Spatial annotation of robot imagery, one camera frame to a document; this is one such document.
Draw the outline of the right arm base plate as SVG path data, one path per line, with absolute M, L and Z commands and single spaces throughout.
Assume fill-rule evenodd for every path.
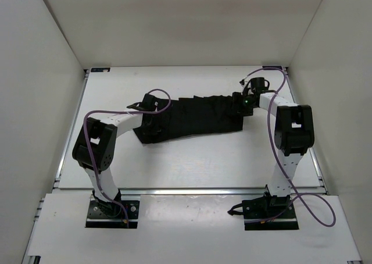
M 291 197 L 264 196 L 242 200 L 227 213 L 243 216 L 245 231 L 299 230 Z

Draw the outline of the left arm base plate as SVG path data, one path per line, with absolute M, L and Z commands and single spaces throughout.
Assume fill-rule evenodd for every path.
M 85 221 L 86 228 L 92 229 L 136 229 L 140 209 L 140 200 L 122 200 L 128 219 L 121 207 L 115 206 L 114 211 L 101 210 L 99 203 L 91 199 Z

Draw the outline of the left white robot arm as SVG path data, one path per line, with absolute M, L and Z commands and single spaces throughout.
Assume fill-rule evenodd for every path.
M 139 128 L 144 115 L 158 115 L 171 105 L 171 97 L 167 94 L 167 103 L 161 108 L 151 94 L 155 91 L 145 94 L 149 98 L 149 109 L 133 104 L 130 111 L 92 110 L 83 118 L 72 157 L 88 174 L 94 197 L 108 216 L 116 216 L 121 211 L 121 194 L 110 170 L 117 138 Z

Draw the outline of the black pleated skirt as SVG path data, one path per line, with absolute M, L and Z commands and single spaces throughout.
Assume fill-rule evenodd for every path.
M 231 96 L 194 96 L 173 100 L 160 114 L 142 115 L 142 124 L 134 133 L 143 144 L 154 144 L 193 135 L 241 131 L 243 122 Z

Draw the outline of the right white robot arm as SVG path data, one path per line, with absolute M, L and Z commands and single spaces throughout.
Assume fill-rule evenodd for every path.
M 269 197 L 260 204 L 266 217 L 275 217 L 281 212 L 281 203 L 276 198 L 288 198 L 292 179 L 299 162 L 314 144 L 312 109 L 299 105 L 270 90 L 270 83 L 263 77 L 254 77 L 248 82 L 241 80 L 242 91 L 233 93 L 233 108 L 242 116 L 252 116 L 255 108 L 267 111 L 269 141 L 276 160 L 274 172 L 266 186 Z

